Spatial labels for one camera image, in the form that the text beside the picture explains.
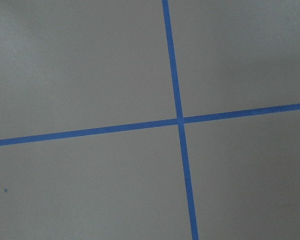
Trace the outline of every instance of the blue tape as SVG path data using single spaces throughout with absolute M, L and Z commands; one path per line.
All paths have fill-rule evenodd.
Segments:
M 191 183 L 184 117 L 183 117 L 182 105 L 181 105 L 181 96 L 180 96 L 180 89 L 179 89 L 178 72 L 177 72 L 174 41 L 172 36 L 168 0 L 162 0 L 162 8 L 163 8 L 163 16 L 164 16 L 164 24 L 165 24 L 166 41 L 167 41 L 169 60 L 170 60 L 170 70 L 171 70 L 174 103 L 175 103 L 175 110 L 176 110 L 176 119 L 178 124 L 178 131 L 179 131 L 183 175 L 184 175 L 185 190 L 186 190 L 186 197 L 188 203 L 191 234 L 192 234 L 192 240 L 198 240 L 199 235 L 198 235 L 198 228 L 197 228 L 197 218 L 196 218 L 195 202 L 194 202 L 194 195 L 193 195 L 192 183 Z
M 98 128 L 84 129 L 84 130 L 49 133 L 49 134 L 34 135 L 34 136 L 23 136 L 23 137 L 1 139 L 0 146 L 40 142 L 40 141 L 55 140 L 55 139 L 66 139 L 66 138 L 82 137 L 88 135 L 107 134 L 107 133 L 130 131 L 136 129 L 148 129 L 148 128 L 163 127 L 163 126 L 171 126 L 176 124 L 177 124 L 177 119 L 167 119 L 167 120 L 159 120 L 159 121 L 147 121 L 147 122 L 140 122 L 140 123 L 124 124 L 124 125 L 117 125 L 117 126 L 98 127 Z
M 189 116 L 184 118 L 184 123 L 189 124 L 189 123 L 197 123 L 197 122 L 214 121 L 220 119 L 232 119 L 232 118 L 262 115 L 262 114 L 273 114 L 273 113 L 288 112 L 288 111 L 295 111 L 295 110 L 300 110 L 300 103 L 283 105 L 283 106 L 256 108 L 250 110 L 207 114 L 207 115 L 200 115 L 200 116 Z

